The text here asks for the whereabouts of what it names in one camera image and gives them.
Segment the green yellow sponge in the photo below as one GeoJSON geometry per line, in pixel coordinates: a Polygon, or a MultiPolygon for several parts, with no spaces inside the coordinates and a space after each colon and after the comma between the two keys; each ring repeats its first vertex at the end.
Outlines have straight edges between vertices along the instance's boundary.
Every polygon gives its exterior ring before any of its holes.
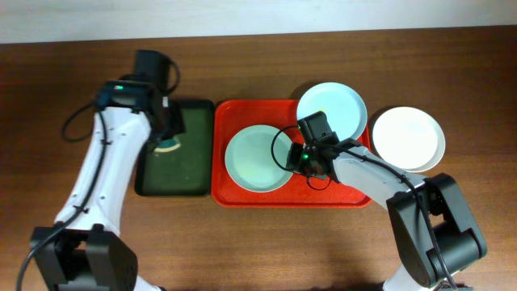
{"type": "Polygon", "coordinates": [[[154,148],[155,153],[168,153],[177,150],[181,146],[181,143],[177,137],[162,140],[154,148]]]}

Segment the light blue plate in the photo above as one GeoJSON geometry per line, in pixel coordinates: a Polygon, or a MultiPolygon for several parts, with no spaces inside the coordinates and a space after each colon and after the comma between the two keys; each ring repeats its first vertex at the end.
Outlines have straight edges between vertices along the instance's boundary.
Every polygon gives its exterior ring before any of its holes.
{"type": "Polygon", "coordinates": [[[368,112],[363,99],[352,88],[337,82],[324,82],[308,89],[301,97],[296,118],[301,120],[316,112],[324,112],[330,128],[340,141],[363,134],[368,112]]]}

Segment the mint green plate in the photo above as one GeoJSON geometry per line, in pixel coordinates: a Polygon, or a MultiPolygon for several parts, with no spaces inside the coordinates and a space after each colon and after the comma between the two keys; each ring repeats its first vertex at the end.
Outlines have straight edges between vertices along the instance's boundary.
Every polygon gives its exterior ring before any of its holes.
{"type": "Polygon", "coordinates": [[[235,134],[225,150],[225,168],[240,188],[251,192],[272,192],[283,187],[293,173],[286,171],[292,140],[270,125],[252,125],[235,134]]]}

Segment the white plate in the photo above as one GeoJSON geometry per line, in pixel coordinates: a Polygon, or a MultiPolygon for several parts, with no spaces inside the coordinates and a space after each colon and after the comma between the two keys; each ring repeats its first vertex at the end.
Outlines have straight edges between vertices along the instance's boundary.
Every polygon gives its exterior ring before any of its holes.
{"type": "Polygon", "coordinates": [[[423,110],[395,107],[383,112],[372,127],[376,152],[408,172],[424,172],[443,158],[446,139],[439,123],[423,110]]]}

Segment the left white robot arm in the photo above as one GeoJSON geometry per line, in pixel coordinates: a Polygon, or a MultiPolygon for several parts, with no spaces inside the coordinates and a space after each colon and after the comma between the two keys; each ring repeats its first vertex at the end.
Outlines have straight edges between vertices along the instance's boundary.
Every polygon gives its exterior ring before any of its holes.
{"type": "Polygon", "coordinates": [[[74,189],[53,226],[34,229],[17,276],[34,260],[50,290],[155,290],[143,279],[136,254],[120,238],[124,197],[138,156],[180,144],[183,117],[168,100],[181,78],[167,55],[139,50],[130,74],[106,82],[94,100],[90,145],[74,189]]]}

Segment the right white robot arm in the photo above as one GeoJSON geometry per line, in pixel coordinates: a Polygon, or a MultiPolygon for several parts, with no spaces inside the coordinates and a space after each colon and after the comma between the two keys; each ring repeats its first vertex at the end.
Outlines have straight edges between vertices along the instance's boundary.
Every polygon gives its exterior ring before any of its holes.
{"type": "Polygon", "coordinates": [[[417,175],[375,156],[353,138],[339,140],[324,112],[297,121],[287,171],[362,192],[389,213],[401,266],[367,290],[465,290],[453,275],[483,258],[487,246],[457,182],[417,175]]]}

